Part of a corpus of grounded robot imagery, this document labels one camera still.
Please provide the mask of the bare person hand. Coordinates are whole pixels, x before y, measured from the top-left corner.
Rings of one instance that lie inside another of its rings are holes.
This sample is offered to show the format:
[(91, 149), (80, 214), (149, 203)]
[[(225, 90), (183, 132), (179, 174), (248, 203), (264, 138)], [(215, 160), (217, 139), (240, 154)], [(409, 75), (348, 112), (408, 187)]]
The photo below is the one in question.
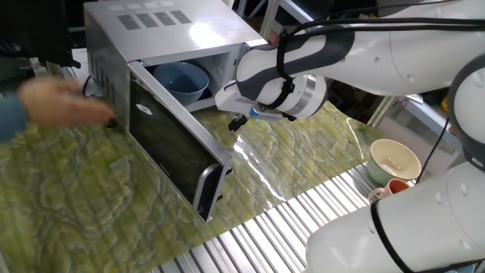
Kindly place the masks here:
[(42, 77), (20, 86), (17, 97), (30, 123), (41, 126), (91, 126), (106, 124), (114, 111), (104, 102), (80, 93), (75, 80)]

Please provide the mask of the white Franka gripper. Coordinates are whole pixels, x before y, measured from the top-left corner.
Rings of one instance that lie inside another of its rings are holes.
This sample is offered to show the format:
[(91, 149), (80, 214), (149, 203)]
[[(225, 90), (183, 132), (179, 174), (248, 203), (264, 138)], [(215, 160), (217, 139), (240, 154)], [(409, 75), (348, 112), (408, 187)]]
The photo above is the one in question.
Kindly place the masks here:
[(256, 101), (247, 99), (240, 94), (235, 80), (231, 80), (222, 87), (215, 95), (214, 100), (219, 110), (241, 114), (228, 124), (228, 130), (233, 132), (237, 132), (241, 126), (247, 123), (248, 119), (245, 115), (248, 115), (250, 110), (257, 105)]

